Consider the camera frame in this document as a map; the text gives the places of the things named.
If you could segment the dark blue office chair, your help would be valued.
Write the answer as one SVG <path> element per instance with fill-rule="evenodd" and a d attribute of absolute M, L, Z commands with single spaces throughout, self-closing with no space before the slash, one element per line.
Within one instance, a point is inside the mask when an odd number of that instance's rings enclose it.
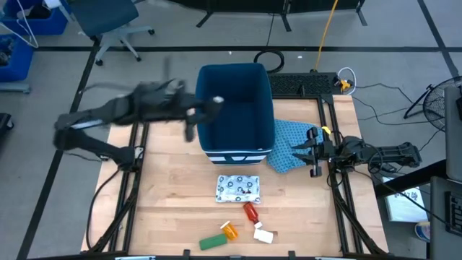
<path fill-rule="evenodd" d="M 154 35 L 149 26 L 131 26 L 139 17 L 134 0 L 66 0 L 82 32 L 91 40 L 100 44 L 95 55 L 95 64 L 103 65 L 105 52 L 117 42 L 121 42 L 137 61 L 141 57 L 129 43 L 128 37 L 136 33 Z"/>

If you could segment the small white box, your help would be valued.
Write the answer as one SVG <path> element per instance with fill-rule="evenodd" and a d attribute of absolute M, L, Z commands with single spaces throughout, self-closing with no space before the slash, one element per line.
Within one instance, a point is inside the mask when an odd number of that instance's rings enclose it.
<path fill-rule="evenodd" d="M 255 229 L 253 238 L 260 242 L 271 244 L 274 239 L 274 234 L 262 229 Z"/>

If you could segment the green rectangular block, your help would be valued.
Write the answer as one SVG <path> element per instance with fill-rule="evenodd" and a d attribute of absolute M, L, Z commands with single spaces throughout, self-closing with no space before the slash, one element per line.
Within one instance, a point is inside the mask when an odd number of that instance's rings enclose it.
<path fill-rule="evenodd" d="M 227 236 L 222 233 L 219 235 L 214 235 L 208 238 L 204 238 L 199 241 L 199 248 L 202 251 L 215 248 L 217 246 L 222 246 L 227 243 Z"/>

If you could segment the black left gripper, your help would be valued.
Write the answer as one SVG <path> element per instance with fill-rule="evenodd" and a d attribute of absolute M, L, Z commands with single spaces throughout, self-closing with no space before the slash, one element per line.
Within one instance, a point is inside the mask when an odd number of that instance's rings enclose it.
<path fill-rule="evenodd" d="M 194 139 L 194 126 L 212 122 L 221 111 L 224 98 L 215 96 L 209 100 L 199 100 L 194 95 L 185 94 L 180 98 L 179 105 L 180 118 L 185 122 L 185 140 L 192 142 Z"/>

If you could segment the black floor fan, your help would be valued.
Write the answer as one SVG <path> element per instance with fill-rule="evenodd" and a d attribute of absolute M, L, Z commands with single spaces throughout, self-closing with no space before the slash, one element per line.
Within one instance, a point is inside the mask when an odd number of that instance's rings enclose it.
<path fill-rule="evenodd" d="M 427 86 L 425 92 L 411 105 L 405 112 L 404 119 L 423 113 L 429 123 L 436 129 L 445 130 L 445 92 L 447 87 L 462 88 L 462 76 L 454 77 L 437 85 L 430 84 Z M 419 104 L 422 103 L 422 109 L 415 113 L 411 111 Z"/>

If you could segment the black room divider panel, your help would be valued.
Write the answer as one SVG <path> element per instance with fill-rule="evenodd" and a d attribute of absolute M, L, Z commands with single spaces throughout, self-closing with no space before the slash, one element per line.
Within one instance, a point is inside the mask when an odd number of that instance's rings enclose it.
<path fill-rule="evenodd" d="M 205 17 L 196 25 L 201 27 L 214 13 L 268 13 L 278 14 L 287 32 L 292 29 L 288 14 L 321 12 L 331 9 L 335 0 L 168 0 L 183 7 L 205 11 Z"/>

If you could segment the orange pill bottle white cap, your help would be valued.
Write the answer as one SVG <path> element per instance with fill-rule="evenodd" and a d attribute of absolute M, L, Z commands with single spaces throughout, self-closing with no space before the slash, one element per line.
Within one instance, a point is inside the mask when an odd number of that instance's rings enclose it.
<path fill-rule="evenodd" d="M 226 238 L 233 241 L 238 237 L 238 232 L 234 228 L 234 226 L 231 224 L 230 221 L 226 221 L 220 229 L 222 232 L 225 234 Z"/>

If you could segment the blue patterned cloth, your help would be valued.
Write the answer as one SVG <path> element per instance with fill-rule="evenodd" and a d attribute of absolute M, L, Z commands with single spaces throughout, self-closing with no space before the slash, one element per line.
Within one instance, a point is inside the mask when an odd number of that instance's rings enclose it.
<path fill-rule="evenodd" d="M 311 148 L 293 149 L 293 147 L 304 144 L 307 138 L 307 131 L 314 128 L 318 135 L 318 143 L 323 142 L 323 130 L 310 123 L 275 120 L 275 143 L 273 150 L 267 156 L 268 164 L 277 173 L 285 174 L 295 168 L 301 168 L 306 164 L 293 156 L 294 153 L 307 155 Z"/>

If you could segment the grey monitor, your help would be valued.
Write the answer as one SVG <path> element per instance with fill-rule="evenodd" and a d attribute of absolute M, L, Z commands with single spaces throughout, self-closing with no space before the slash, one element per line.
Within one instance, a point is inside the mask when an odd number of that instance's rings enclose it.
<path fill-rule="evenodd" d="M 462 119 L 458 109 L 462 95 L 457 87 L 446 87 L 444 95 L 446 172 L 450 179 L 462 183 Z"/>

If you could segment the red pill bottle white cap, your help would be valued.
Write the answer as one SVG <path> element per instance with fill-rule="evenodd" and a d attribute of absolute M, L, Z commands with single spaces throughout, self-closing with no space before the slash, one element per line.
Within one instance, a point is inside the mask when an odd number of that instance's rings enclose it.
<path fill-rule="evenodd" d="M 248 219 L 253 223 L 255 229 L 259 229 L 263 226 L 258 218 L 258 213 L 251 202 L 244 203 L 243 209 Z"/>

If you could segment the black perforated box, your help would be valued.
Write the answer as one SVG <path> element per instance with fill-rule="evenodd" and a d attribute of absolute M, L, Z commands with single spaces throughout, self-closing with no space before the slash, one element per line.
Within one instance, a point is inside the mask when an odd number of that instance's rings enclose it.
<path fill-rule="evenodd" d="M 336 73 L 277 73 L 270 74 L 273 95 L 340 95 L 340 80 Z"/>

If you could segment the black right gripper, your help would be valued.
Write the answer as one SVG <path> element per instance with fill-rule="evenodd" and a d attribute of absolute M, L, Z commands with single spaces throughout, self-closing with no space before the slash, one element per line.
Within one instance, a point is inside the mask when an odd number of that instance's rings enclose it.
<path fill-rule="evenodd" d="M 313 168 L 310 170 L 310 176 L 312 178 L 322 176 L 322 167 L 319 165 L 319 161 L 329 161 L 335 155 L 335 148 L 332 141 L 327 139 L 326 141 L 319 142 L 317 140 L 318 137 L 318 130 L 317 128 L 313 127 L 307 130 L 308 140 L 303 144 L 299 144 L 293 147 L 293 149 L 311 148 L 311 151 L 308 155 L 294 153 L 293 156 L 303 161 L 306 165 L 313 166 Z"/>

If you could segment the blue yellow round object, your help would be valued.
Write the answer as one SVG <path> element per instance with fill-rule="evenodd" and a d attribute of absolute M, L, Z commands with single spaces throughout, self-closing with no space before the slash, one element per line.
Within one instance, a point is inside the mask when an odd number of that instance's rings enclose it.
<path fill-rule="evenodd" d="M 430 222 L 419 222 L 414 226 L 414 232 L 418 239 L 429 243 L 431 234 L 431 223 Z"/>

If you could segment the white printed plastic package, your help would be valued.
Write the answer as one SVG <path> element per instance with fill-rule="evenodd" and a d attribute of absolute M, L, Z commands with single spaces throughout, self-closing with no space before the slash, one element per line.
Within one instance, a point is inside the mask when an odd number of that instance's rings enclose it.
<path fill-rule="evenodd" d="M 219 203 L 261 203 L 260 177 L 256 175 L 220 175 L 215 201 Z"/>

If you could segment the black side desk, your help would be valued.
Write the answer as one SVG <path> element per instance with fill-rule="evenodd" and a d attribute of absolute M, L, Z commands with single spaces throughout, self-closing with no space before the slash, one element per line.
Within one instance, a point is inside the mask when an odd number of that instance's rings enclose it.
<path fill-rule="evenodd" d="M 399 176 L 375 187 L 377 196 L 390 196 L 429 184 L 430 259 L 462 260 L 462 168 L 445 160 Z"/>

